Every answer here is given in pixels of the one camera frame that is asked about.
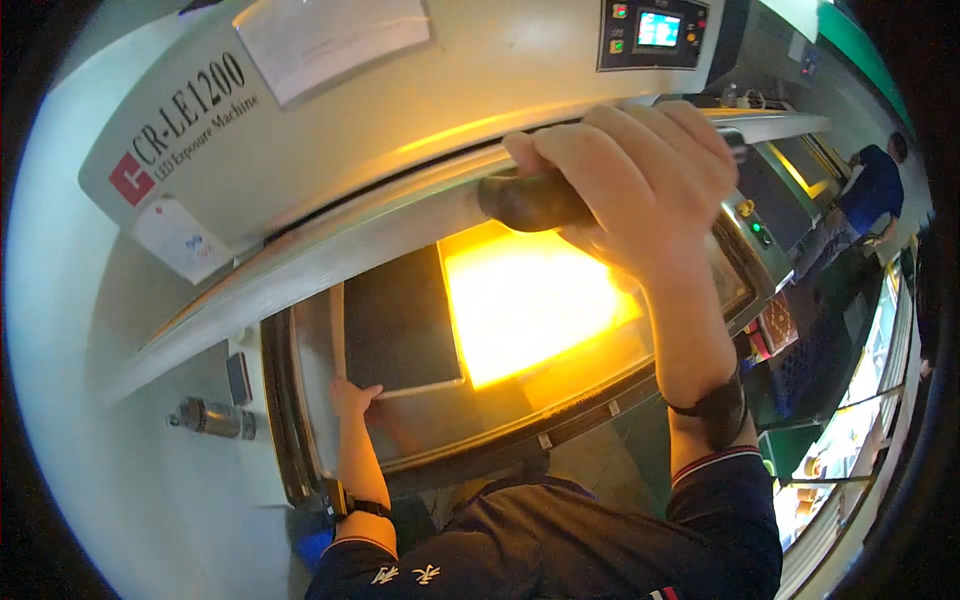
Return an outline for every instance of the man in blue shirt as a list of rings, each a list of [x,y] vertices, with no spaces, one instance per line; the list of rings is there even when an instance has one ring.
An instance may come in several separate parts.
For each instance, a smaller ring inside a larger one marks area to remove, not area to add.
[[[374,507],[337,525],[306,597],[773,598],[783,558],[773,485],[732,377],[736,351],[704,246],[736,184],[727,145],[684,102],[601,106],[581,123],[511,133],[504,145],[521,175],[564,174],[596,217],[598,225],[581,233],[635,277],[647,299],[670,427],[666,519],[598,501],[562,479],[500,481],[399,557],[386,518],[390,495],[364,422],[382,388],[335,380],[337,476]]]
[[[903,184],[897,165],[905,160],[906,140],[898,132],[890,136],[887,152],[871,144],[851,157],[850,166],[862,165],[863,172],[837,206],[801,241],[794,281],[826,268],[840,252],[869,233],[884,214],[890,214],[890,223],[880,235],[868,237],[866,243],[875,246],[894,236],[903,207]]]

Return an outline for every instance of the red logo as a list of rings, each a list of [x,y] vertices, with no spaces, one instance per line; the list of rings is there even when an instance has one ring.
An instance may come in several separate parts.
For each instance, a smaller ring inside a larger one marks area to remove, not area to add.
[[[153,178],[129,152],[123,155],[107,179],[131,206],[138,205],[147,192],[154,189]]]

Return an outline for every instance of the hand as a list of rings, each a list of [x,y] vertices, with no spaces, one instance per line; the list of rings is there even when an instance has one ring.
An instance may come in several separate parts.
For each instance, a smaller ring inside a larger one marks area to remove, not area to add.
[[[382,385],[361,390],[349,381],[336,378],[330,382],[330,398],[333,412],[337,417],[363,416],[370,408],[370,402],[383,392]]]
[[[737,179],[727,144],[686,102],[599,106],[579,124],[511,133],[504,145],[521,175],[559,168],[599,224],[561,235],[645,287],[702,264],[704,237]]]

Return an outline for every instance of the control panel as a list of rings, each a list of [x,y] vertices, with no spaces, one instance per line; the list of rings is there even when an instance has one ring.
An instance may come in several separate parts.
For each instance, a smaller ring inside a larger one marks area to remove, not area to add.
[[[692,0],[604,0],[598,71],[696,69],[708,8]]]

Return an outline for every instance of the shirt sleeve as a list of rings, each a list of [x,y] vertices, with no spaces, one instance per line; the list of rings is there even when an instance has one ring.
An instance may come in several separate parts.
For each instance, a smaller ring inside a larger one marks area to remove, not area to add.
[[[773,478],[759,451],[736,446],[681,469],[666,518],[701,537],[744,590],[773,598],[783,554],[773,505]]]

